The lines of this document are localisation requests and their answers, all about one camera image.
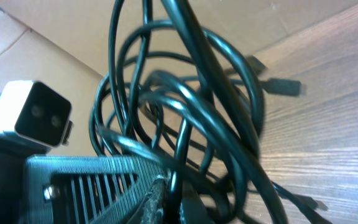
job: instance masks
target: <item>cardboard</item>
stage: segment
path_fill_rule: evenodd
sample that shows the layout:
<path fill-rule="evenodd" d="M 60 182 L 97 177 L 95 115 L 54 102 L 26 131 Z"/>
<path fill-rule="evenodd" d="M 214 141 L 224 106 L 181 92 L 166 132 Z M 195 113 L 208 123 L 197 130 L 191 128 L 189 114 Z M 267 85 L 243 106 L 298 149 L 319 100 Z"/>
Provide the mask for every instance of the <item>cardboard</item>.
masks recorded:
<path fill-rule="evenodd" d="M 252 54 L 302 28 L 358 3 L 358 0 L 190 0 L 200 23 L 225 37 L 244 54 Z M 74 57 L 104 75 L 108 70 L 108 28 L 113 0 L 0 0 L 0 6 Z M 154 0 L 156 19 L 166 17 Z M 142 4 L 126 0 L 117 50 L 142 23 Z M 186 52 L 177 34 L 153 33 L 151 49 Z M 180 67 L 170 67 L 181 72 Z"/>
<path fill-rule="evenodd" d="M 11 32 L 11 38 L 2 39 L 2 34 L 8 35 L 7 31 L 11 30 L 7 26 L 19 29 Z M 94 155 L 88 136 L 88 119 L 101 76 L 1 11 L 0 36 L 3 43 L 17 38 L 11 45 L 5 44 L 6 47 L 0 54 L 0 92 L 12 80 L 40 80 L 53 88 L 71 102 L 71 120 L 75 127 L 71 132 L 69 145 L 52 149 L 50 153 Z"/>

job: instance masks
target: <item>white and black device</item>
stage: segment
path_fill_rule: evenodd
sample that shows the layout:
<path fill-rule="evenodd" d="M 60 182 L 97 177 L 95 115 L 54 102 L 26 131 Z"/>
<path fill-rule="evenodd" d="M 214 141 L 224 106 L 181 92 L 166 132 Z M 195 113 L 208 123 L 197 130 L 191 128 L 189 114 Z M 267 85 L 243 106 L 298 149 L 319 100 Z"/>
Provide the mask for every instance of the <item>white and black device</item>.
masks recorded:
<path fill-rule="evenodd" d="M 0 138 L 47 151 L 67 143 L 71 103 L 38 81 L 9 82 L 0 96 Z"/>

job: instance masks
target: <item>wire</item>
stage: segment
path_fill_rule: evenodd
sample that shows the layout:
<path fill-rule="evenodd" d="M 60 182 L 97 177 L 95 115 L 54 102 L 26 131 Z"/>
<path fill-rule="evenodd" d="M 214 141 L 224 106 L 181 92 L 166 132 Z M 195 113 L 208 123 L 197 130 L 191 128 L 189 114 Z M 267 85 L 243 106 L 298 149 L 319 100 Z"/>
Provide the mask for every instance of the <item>wire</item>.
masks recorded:
<path fill-rule="evenodd" d="M 97 155 L 106 156 L 105 150 L 111 155 L 120 155 L 116 148 L 118 145 L 123 154 L 138 155 L 170 169 L 172 175 L 168 189 L 167 218 L 172 220 L 177 218 L 182 182 L 187 180 L 199 194 L 213 198 L 216 208 L 207 209 L 216 223 L 227 223 L 237 216 L 244 222 L 257 223 L 242 211 L 247 184 L 251 181 L 264 200 L 274 223 L 288 223 L 279 196 L 293 202 L 310 222 L 329 223 L 307 203 L 303 203 L 305 200 L 300 200 L 272 183 L 260 166 L 259 137 L 264 124 L 264 96 L 257 75 L 246 58 L 222 37 L 200 27 L 187 1 L 162 0 L 162 3 L 171 20 L 154 21 L 152 1 L 143 0 L 143 26 L 129 35 L 116 59 L 117 26 L 124 1 L 115 1 L 109 28 L 109 73 L 99 84 L 89 118 L 89 137 Z M 173 52 L 149 52 L 151 33 L 161 29 L 177 30 L 191 57 Z M 138 38 L 141 39 L 139 55 L 126 59 L 130 47 Z M 224 73 L 211 48 L 231 63 L 241 80 Z M 146 59 L 159 57 L 193 64 L 198 74 L 178 78 L 167 71 L 155 70 L 141 84 Z M 135 69 L 132 80 L 125 83 L 124 68 L 133 63 Z M 197 91 L 186 84 L 192 81 L 199 81 L 200 88 Z M 236 85 L 245 86 L 249 99 Z M 171 97 L 172 94 L 181 100 Z M 104 122 L 102 104 L 109 95 L 112 96 L 114 111 Z M 223 105 L 236 130 L 214 107 L 214 95 Z M 165 109 L 182 117 L 179 132 L 163 122 Z M 139 111 L 157 127 L 152 138 L 142 127 Z M 115 117 L 121 133 L 110 129 Z M 193 128 L 207 139 L 206 146 L 190 138 Z M 161 138 L 175 151 L 173 157 L 159 146 Z M 189 146 L 204 152 L 200 166 L 187 158 Z M 213 157 L 222 160 L 226 166 L 227 174 L 222 178 L 208 171 Z M 229 192 L 234 193 L 233 205 L 227 196 Z"/>

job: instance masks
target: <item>cord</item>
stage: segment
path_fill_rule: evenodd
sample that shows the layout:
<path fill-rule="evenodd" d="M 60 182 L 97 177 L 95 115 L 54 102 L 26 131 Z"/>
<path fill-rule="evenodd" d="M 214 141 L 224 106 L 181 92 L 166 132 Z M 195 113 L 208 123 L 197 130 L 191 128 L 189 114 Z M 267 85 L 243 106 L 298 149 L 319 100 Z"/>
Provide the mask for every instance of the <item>cord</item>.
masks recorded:
<path fill-rule="evenodd" d="M 123 3 L 123 0 L 116 0 L 114 4 L 109 28 L 109 73 L 99 84 L 89 118 L 89 136 L 97 155 L 105 156 L 105 150 L 111 155 L 120 155 L 115 146 L 118 145 L 123 154 L 141 156 L 170 169 L 168 219 L 177 218 L 175 215 L 181 202 L 182 182 L 187 180 L 199 194 L 210 195 L 215 201 L 216 208 L 207 208 L 214 222 L 227 223 L 239 217 L 246 223 L 257 223 L 243 212 L 247 184 L 251 181 L 274 223 L 288 223 L 279 196 L 293 202 L 311 223 L 329 223 L 304 203 L 305 200 L 271 182 L 260 166 L 259 137 L 264 124 L 264 96 L 257 75 L 247 59 L 222 37 L 200 27 L 186 0 L 162 0 L 171 19 L 163 21 L 153 20 L 152 1 L 143 0 L 144 25 L 125 40 L 116 59 L 117 25 Z M 149 52 L 151 33 L 161 29 L 177 30 L 191 57 L 173 52 Z M 126 59 L 128 50 L 138 38 L 141 39 L 139 55 Z M 224 73 L 211 47 L 231 63 L 241 80 Z M 193 64 L 198 74 L 178 78 L 167 71 L 155 70 L 140 84 L 145 60 L 159 57 Z M 133 63 L 135 70 L 132 80 L 125 83 L 124 68 Z M 195 80 L 200 83 L 196 91 L 186 84 Z M 236 85 L 245 86 L 249 99 Z M 181 100 L 171 97 L 172 94 Z M 237 132 L 214 107 L 214 94 Z M 109 95 L 112 96 L 114 111 L 104 122 L 102 102 Z M 182 117 L 179 132 L 164 124 L 164 109 L 170 109 Z M 139 111 L 155 123 L 157 128 L 153 138 L 143 129 Z M 121 133 L 110 129 L 115 117 Z M 193 128 L 205 136 L 206 146 L 190 139 Z M 175 143 L 169 135 L 177 139 Z M 159 146 L 161 137 L 175 151 L 174 157 Z M 200 166 L 187 158 L 188 146 L 204 152 Z M 227 174 L 223 178 L 208 172 L 213 157 L 222 160 L 226 166 Z M 198 172 L 186 163 L 198 169 Z M 233 205 L 227 197 L 229 192 L 234 193 Z"/>

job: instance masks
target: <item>wooden table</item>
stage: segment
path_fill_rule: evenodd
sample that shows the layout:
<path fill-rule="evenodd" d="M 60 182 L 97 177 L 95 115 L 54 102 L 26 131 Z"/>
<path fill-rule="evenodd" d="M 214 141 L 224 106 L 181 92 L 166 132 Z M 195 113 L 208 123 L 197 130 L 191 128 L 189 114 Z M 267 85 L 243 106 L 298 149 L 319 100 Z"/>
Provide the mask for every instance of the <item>wooden table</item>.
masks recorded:
<path fill-rule="evenodd" d="M 266 96 L 262 166 L 293 193 L 323 201 L 329 210 L 319 213 L 331 222 L 358 223 L 358 5 L 255 56 L 269 68 L 261 79 L 307 86 L 299 98 Z M 283 203 L 290 223 L 307 223 Z M 246 211 L 271 222 L 258 195 Z"/>

